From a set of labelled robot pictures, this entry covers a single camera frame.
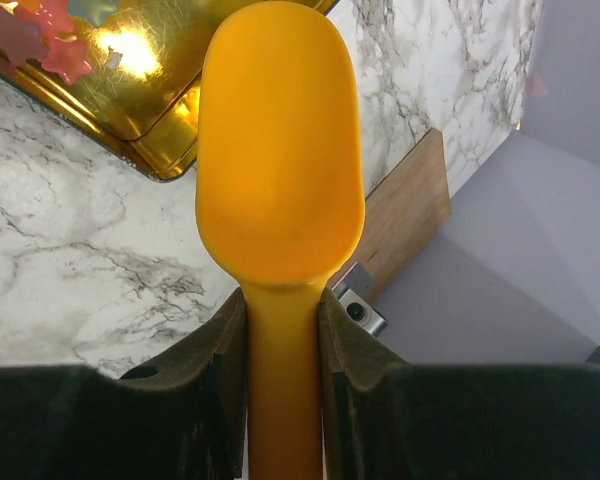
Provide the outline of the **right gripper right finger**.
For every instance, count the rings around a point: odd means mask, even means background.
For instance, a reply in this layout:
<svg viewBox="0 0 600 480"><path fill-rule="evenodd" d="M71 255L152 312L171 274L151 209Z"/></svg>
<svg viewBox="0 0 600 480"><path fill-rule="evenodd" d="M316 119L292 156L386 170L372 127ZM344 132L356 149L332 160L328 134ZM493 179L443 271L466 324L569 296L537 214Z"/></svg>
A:
<svg viewBox="0 0 600 480"><path fill-rule="evenodd" d="M331 479L600 479L600 367L417 365L318 308Z"/></svg>

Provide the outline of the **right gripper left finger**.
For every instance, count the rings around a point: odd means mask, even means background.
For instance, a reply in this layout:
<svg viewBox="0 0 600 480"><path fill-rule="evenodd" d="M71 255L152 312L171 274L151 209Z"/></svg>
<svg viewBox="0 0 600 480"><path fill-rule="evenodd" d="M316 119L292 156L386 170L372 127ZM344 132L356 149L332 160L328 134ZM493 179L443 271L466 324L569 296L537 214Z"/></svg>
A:
<svg viewBox="0 0 600 480"><path fill-rule="evenodd" d="M246 303L110 378L0 367L0 479L236 479L246 420Z"/></svg>

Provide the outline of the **yellow plastic scoop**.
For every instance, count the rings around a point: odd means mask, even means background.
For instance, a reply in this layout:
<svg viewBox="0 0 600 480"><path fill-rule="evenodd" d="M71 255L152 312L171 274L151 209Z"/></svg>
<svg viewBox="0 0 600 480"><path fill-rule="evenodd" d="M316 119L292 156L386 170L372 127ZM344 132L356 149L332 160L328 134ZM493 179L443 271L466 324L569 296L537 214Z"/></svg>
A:
<svg viewBox="0 0 600 480"><path fill-rule="evenodd" d="M263 1L214 34L201 81L196 220L247 308L248 475L323 475L317 311L356 249L358 94L323 14Z"/></svg>

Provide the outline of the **tin of gummy candies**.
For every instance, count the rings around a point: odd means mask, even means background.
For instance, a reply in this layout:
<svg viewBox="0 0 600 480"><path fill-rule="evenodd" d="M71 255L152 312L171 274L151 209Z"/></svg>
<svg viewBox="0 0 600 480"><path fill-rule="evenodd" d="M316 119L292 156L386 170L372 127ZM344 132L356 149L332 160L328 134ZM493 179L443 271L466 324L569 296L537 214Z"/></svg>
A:
<svg viewBox="0 0 600 480"><path fill-rule="evenodd" d="M243 1L0 1L0 77L143 175L196 161L209 42Z"/></svg>

